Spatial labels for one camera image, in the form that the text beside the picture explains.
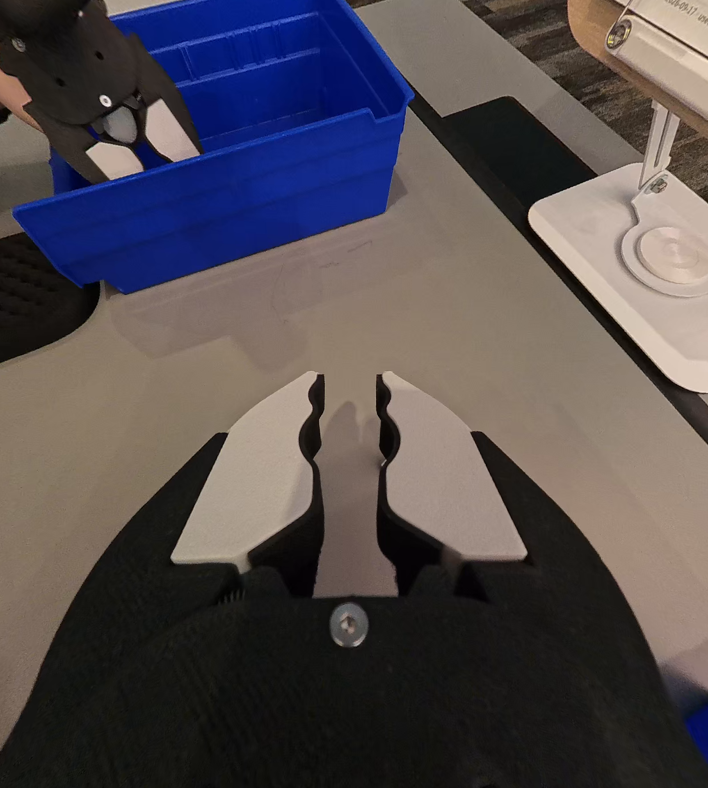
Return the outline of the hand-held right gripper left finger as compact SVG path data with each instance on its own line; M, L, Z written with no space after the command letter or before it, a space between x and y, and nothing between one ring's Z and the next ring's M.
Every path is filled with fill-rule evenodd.
M284 572L318 558L323 536L323 375L308 371L238 419L171 554L172 564L229 564L244 574L276 560Z

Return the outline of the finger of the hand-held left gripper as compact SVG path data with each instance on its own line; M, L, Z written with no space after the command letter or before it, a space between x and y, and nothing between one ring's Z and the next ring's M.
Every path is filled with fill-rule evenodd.
M90 183L114 181L145 171L144 164L129 147L117 143L96 142L86 151L91 162L86 172Z
M191 139L164 100L146 108L144 136L152 150L170 163L202 155L200 144Z

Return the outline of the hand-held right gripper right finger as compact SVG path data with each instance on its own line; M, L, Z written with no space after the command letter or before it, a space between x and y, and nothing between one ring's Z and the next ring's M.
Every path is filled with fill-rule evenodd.
M427 566L512 563L528 550L468 425L391 371L377 376L377 535L397 576Z

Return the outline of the white instruction sheet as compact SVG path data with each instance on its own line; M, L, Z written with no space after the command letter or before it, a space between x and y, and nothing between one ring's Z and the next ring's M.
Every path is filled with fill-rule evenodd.
M626 8L685 44L708 49L708 1L631 1Z

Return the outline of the white tablet stand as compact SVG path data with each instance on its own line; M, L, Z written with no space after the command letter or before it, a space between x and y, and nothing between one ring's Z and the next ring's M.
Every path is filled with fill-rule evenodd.
M532 230L671 382L708 393L708 203L668 170L656 102L642 165L537 201Z

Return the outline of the black mesh pad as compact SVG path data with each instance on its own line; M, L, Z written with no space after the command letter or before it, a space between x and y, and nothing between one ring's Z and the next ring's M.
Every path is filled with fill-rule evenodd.
M67 337L93 314L98 283L78 286L24 232L0 239L0 363Z

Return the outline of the instruction sheet on stand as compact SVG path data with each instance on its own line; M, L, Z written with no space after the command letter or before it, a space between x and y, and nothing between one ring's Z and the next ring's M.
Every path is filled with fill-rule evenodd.
M585 52L708 139L708 120L705 117L615 58L605 46L607 34L623 12L622 5L611 1L567 1L566 4L571 32Z

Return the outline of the black flat pad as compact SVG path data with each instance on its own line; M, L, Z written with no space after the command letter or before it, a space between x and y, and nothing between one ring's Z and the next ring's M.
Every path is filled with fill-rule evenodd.
M596 177L516 98L502 96L445 116L516 202L528 212L538 201Z

